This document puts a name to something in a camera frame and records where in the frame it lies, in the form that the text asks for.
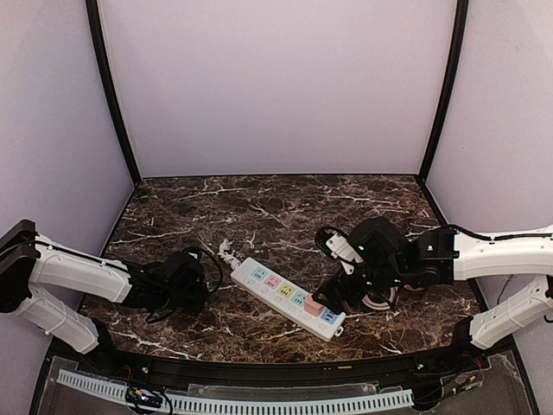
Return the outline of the pink small charger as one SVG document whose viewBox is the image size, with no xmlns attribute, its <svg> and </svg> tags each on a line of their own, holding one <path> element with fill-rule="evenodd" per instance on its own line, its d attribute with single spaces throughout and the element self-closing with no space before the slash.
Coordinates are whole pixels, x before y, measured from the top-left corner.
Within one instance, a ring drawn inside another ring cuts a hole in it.
<svg viewBox="0 0 553 415">
<path fill-rule="evenodd" d="M 321 303 L 317 303 L 313 299 L 312 294 L 308 294 L 304 300 L 303 309 L 306 313 L 310 314 L 311 316 L 320 317 L 322 312 L 325 309 L 325 306 Z"/>
</svg>

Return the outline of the white multicolour power strip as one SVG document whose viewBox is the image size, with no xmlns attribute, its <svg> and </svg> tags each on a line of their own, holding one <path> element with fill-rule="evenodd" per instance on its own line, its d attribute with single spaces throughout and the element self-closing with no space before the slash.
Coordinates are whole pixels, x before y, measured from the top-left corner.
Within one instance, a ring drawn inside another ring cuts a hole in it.
<svg viewBox="0 0 553 415">
<path fill-rule="evenodd" d="M 232 281 L 281 316 L 297 324 L 325 342 L 340 336 L 346 314 L 335 313 L 325 307 L 320 317 L 314 317 L 303 309 L 308 293 L 270 268 L 247 258 L 232 271 Z"/>
</svg>

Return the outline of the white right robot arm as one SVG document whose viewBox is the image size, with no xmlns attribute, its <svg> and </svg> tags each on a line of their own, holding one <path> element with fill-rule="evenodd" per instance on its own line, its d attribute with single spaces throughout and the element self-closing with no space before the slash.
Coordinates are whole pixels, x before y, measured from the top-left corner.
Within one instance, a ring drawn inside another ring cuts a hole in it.
<svg viewBox="0 0 553 415">
<path fill-rule="evenodd" d="M 315 302 L 336 314 L 345 306 L 380 300 L 391 309 L 402 290 L 419 291 L 491 276 L 531 275 L 520 291 L 454 326 L 452 345 L 473 353 L 544 318 L 552 310 L 552 228 L 475 233 L 454 224 L 408 239 L 384 216 L 360 222 L 350 233 L 322 227 L 315 244 L 341 264 L 315 291 Z"/>
</svg>

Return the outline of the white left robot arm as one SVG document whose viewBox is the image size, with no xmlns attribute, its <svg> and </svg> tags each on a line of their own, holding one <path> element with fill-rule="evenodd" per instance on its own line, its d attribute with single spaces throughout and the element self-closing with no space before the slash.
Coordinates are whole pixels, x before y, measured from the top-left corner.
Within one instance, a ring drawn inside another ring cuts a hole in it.
<svg viewBox="0 0 553 415">
<path fill-rule="evenodd" d="M 103 259 L 62 246 L 36 232 L 32 220 L 21 220 L 1 238 L 1 311 L 27 319 L 82 355 L 113 354 L 105 325 L 66 306 L 47 287 L 147 310 L 157 322 L 177 310 L 201 310 L 211 294 L 201 257 L 192 248 L 146 265 Z"/>
</svg>

